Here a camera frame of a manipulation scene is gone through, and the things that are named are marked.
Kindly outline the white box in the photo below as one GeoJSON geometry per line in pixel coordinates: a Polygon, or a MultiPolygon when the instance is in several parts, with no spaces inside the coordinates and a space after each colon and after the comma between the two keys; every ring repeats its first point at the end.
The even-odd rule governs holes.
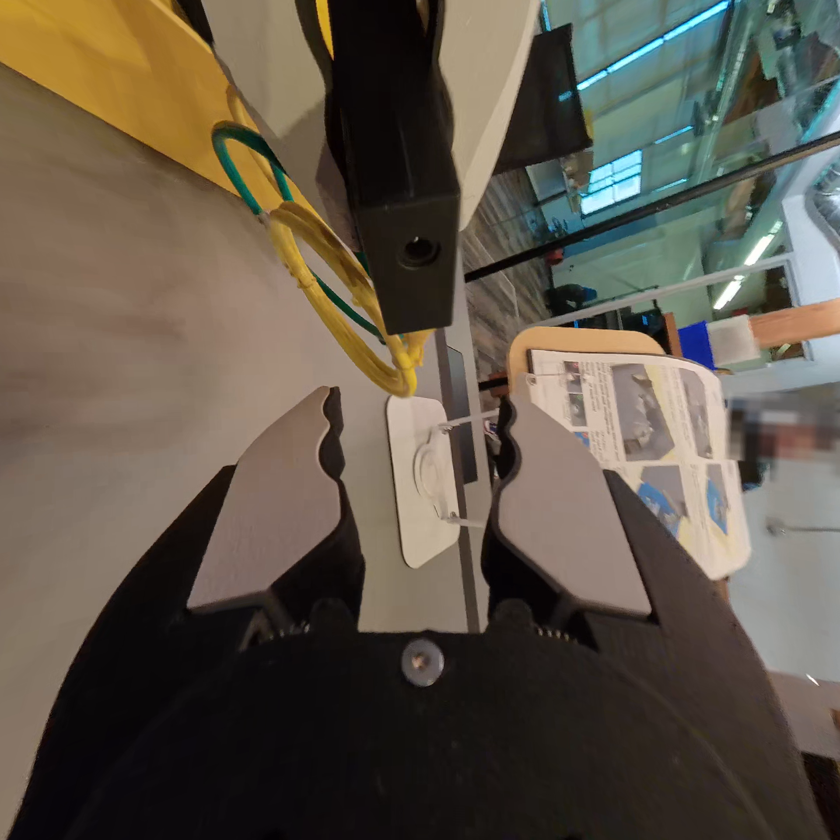
{"type": "Polygon", "coordinates": [[[751,318],[743,314],[707,322],[712,363],[716,369],[761,359],[762,350],[753,334],[751,318]]]}

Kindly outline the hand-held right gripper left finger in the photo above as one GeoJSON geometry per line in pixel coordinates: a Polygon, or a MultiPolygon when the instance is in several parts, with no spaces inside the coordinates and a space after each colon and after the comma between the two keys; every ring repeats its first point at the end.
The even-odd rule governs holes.
{"type": "Polygon", "coordinates": [[[361,612],[364,556],[342,481],[341,393],[320,386],[238,460],[186,607],[259,605],[310,614],[320,600],[361,612]]]}

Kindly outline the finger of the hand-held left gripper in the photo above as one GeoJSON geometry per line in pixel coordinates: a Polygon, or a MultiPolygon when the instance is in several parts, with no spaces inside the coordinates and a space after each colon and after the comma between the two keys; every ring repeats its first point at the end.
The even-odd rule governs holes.
{"type": "Polygon", "coordinates": [[[516,105],[536,33],[536,1],[434,2],[434,218],[473,217],[516,105]]]}
{"type": "Polygon", "coordinates": [[[205,1],[227,79],[315,212],[354,252],[362,246],[328,144],[332,58],[315,1],[205,1]]]}

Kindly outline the black fabric panel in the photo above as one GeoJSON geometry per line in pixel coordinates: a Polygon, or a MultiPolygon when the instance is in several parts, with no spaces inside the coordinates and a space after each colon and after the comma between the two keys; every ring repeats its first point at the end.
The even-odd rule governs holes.
{"type": "Polygon", "coordinates": [[[573,25],[534,36],[493,175],[589,150],[572,51],[573,25]]]}

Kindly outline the wooden beam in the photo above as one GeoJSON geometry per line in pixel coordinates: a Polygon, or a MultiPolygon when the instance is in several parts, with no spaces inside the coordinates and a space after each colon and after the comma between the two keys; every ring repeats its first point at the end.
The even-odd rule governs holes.
{"type": "Polygon", "coordinates": [[[749,325],[762,350],[828,338],[839,334],[839,299],[754,315],[749,325]]]}

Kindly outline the black ethernet switch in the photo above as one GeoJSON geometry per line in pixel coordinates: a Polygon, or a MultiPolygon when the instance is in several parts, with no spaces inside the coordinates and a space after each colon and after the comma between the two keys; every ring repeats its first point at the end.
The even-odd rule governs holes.
{"type": "Polygon", "coordinates": [[[328,2],[332,150],[390,334],[452,322],[460,185],[445,2],[328,2]]]}

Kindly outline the blue box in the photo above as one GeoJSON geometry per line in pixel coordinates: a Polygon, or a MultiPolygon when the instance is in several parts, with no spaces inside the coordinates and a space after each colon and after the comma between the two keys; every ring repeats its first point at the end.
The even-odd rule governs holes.
{"type": "Polygon", "coordinates": [[[677,335],[679,338],[679,355],[681,358],[700,364],[711,371],[717,369],[711,348],[707,321],[699,321],[678,328],[677,335]]]}

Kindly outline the black pole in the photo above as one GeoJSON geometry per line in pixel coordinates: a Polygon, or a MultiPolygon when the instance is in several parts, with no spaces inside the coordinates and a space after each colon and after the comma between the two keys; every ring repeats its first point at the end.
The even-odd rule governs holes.
{"type": "Polygon", "coordinates": [[[675,195],[660,198],[650,204],[640,206],[631,211],[626,211],[617,216],[608,218],[599,224],[583,227],[581,230],[575,231],[571,234],[565,234],[562,237],[552,239],[542,245],[537,245],[523,250],[516,255],[511,255],[480,268],[468,271],[465,273],[465,283],[469,284],[477,280],[482,280],[486,277],[491,277],[504,272],[509,268],[523,265],[538,257],[546,256],[548,253],[556,249],[567,249],[570,246],[581,244],[594,237],[610,233],[613,230],[626,225],[642,221],[648,217],[663,213],[672,208],[691,203],[704,196],[719,192],[727,187],[757,178],[767,172],[773,172],[777,169],[785,167],[786,165],[802,161],[814,154],[829,151],[838,145],[839,131],[831,132],[821,138],[810,140],[806,143],[797,145],[794,148],[790,148],[789,150],[773,154],[762,161],[744,165],[736,171],[717,176],[708,182],[692,186],[691,188],[678,192],[675,195]]]}

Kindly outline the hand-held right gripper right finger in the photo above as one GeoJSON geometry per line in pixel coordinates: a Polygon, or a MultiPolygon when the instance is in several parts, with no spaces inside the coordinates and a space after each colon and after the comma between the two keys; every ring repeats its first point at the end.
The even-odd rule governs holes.
{"type": "Polygon", "coordinates": [[[518,600],[537,621],[582,611],[653,613],[604,471],[582,442],[521,395],[499,416],[500,479],[480,568],[490,616],[518,600]]]}

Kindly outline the yellow storage bin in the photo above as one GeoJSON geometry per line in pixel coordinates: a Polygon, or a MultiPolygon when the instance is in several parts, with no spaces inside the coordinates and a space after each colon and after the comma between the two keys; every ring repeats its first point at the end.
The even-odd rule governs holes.
{"type": "Polygon", "coordinates": [[[198,30],[195,2],[2,1],[2,63],[233,193],[216,123],[260,131],[198,30]]]}

